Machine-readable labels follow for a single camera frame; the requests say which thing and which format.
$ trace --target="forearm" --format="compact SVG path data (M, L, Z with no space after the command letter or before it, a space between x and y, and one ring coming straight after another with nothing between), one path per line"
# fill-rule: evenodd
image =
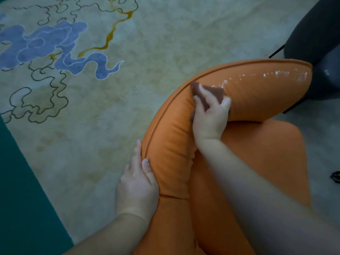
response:
M147 228L148 223L142 218L121 214L65 255L128 255L133 252Z
M221 141L199 147L258 254L340 254L335 227L258 175Z

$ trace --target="chair leg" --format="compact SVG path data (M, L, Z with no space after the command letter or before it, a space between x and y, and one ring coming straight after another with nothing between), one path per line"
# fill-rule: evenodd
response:
M274 55L276 55L279 51L281 51L283 48L285 48L285 45L280 47L278 50L276 50L269 58L272 58Z
M297 107L299 104L305 102L307 99L308 99L307 97L301 98L299 101L297 101L294 105L292 105L291 107L289 107L289 108L288 108L286 111L284 111L283 113L285 114L285 113L291 111L291 109Z

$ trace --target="chair seat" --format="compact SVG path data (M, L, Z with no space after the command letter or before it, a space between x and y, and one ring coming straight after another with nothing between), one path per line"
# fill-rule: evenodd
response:
M222 141L261 176L310 206L307 157L300 131L287 122L229 122ZM195 239L208 255L255 254L199 151L189 180Z

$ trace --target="finger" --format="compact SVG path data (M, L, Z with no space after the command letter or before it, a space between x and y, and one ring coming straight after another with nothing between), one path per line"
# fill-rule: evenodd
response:
M142 170L143 170L144 174L146 175L147 179L149 180L149 182L151 183L151 185L158 185L156 177L151 170L149 160L147 158L144 159L143 162L142 162Z
M204 106L203 106L201 99L198 96L194 96L193 99L196 102L195 114L203 114Z
M204 89L201 84L198 86L198 88L210 107L218 107L220 105L217 98L210 91Z
M232 100L229 97L224 97L221 103L221 107L225 110L225 111L229 111L230 109L230 105L232 103Z
M140 142L140 140L137 141L135 147L133 148L133 152L131 155L131 159L130 159L130 171L132 173L138 172L141 168L140 168L140 164L141 164L141 147L142 144Z
M124 167L124 173L127 173L130 170L130 162L126 164Z

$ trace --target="person's left hand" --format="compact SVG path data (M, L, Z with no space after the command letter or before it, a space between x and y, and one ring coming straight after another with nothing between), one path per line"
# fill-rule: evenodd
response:
M148 159L141 161L141 142L137 141L130 162L116 186L116 216L134 214L150 223L155 214L159 188Z

